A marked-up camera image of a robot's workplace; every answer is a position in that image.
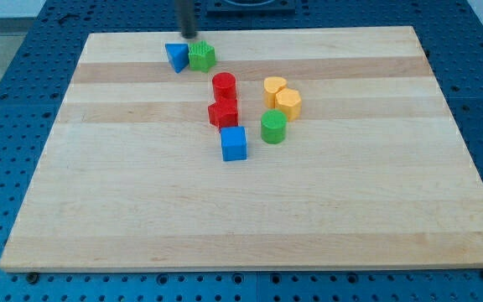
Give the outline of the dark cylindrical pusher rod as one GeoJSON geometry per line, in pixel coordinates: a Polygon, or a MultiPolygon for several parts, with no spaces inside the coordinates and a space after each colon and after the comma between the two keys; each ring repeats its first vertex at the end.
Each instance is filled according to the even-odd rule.
{"type": "Polygon", "coordinates": [[[194,39],[197,36],[194,1],[175,0],[175,8],[181,36],[185,39],[194,39]]]}

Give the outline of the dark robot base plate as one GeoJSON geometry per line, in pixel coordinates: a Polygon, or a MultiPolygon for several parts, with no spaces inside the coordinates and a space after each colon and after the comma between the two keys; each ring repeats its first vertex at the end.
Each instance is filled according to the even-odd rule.
{"type": "Polygon", "coordinates": [[[294,13],[296,0],[207,0],[206,15],[294,13]]]}

